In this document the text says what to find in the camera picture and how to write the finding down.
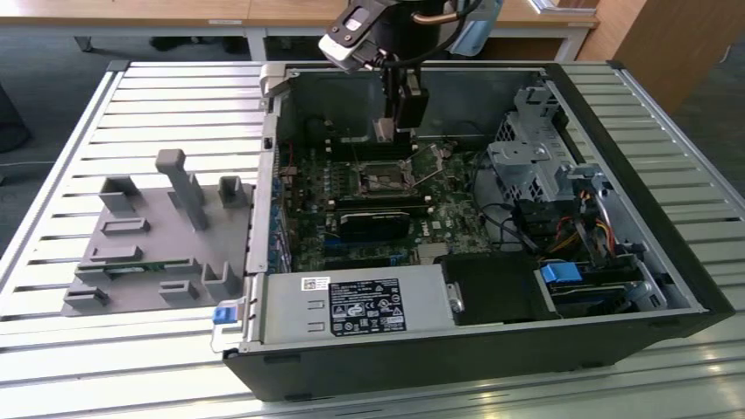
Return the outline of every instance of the wooden desk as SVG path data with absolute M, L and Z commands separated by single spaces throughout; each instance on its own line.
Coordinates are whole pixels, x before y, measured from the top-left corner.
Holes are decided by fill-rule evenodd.
M 347 0 L 0 0 L 0 34 L 245 36 L 252 59 L 264 61 L 264 38 L 321 36 L 345 6 Z M 573 60 L 596 25 L 593 17 L 539 15 L 528 0 L 505 0 L 491 37 L 561 39 L 556 60 Z
M 0 0 L 0 35 L 244 36 L 251 0 Z
M 249 6 L 251 0 L 3 0 L 0 24 L 241 25 Z
M 267 59 L 265 37 L 321 36 L 347 3 L 347 0 L 252 0 L 247 37 L 253 59 Z M 557 60 L 573 60 L 596 25 L 595 17 L 540 15 L 528 0 L 505 0 L 491 37 L 563 38 Z

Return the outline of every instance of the blue latch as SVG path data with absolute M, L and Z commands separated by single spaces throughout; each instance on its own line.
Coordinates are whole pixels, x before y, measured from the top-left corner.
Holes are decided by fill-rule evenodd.
M 237 306 L 216 307 L 212 314 L 212 323 L 215 325 L 237 323 Z
M 577 265 L 572 262 L 547 264 L 540 268 L 540 274 L 544 276 L 547 284 L 552 282 L 580 282 L 583 280 Z

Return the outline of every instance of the green circuit board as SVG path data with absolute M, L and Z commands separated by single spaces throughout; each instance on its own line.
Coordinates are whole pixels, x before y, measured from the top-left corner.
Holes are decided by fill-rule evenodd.
M 445 150 L 447 158 L 437 160 L 428 155 L 435 145 Z M 285 210 L 289 220 L 293 271 L 323 271 L 344 266 L 347 261 L 387 262 L 391 266 L 427 263 L 419 255 L 423 244 L 439 244 L 448 253 L 487 252 L 492 240 L 473 208 L 471 193 L 465 190 L 468 174 L 473 170 L 475 152 L 449 154 L 444 141 L 419 144 L 424 158 L 412 159 L 411 176 L 421 180 L 413 190 L 399 191 L 387 174 L 397 170 L 395 161 L 336 162 L 321 150 L 309 149 L 296 156 L 297 170 L 291 179 L 285 176 Z M 377 171 L 376 183 L 368 183 L 360 192 L 360 171 Z M 344 244 L 336 234 L 336 215 L 329 210 L 329 200 L 356 198 L 363 193 L 417 194 L 428 196 L 431 211 L 409 220 L 408 235 L 387 242 Z

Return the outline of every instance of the copper pipe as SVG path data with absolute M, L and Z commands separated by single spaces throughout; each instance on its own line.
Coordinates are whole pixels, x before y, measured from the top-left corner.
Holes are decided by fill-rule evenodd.
M 449 24 L 457 20 L 457 13 L 453 12 L 435 16 L 424 16 L 415 13 L 411 18 L 417 24 Z

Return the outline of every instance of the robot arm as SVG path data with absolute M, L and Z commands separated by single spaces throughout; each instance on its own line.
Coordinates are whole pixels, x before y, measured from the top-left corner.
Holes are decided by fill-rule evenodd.
M 487 16 L 491 29 L 500 4 L 501 0 L 487 0 L 480 7 L 483 0 L 465 0 L 461 10 L 445 13 L 443 0 L 353 0 L 328 27 L 319 47 L 335 65 L 345 72 L 361 67 L 381 71 L 385 110 L 373 123 L 379 141 L 409 138 L 409 130 L 421 124 L 428 105 L 421 63 L 465 38 L 468 18 Z M 439 44 L 440 26 L 453 22 L 456 30 Z

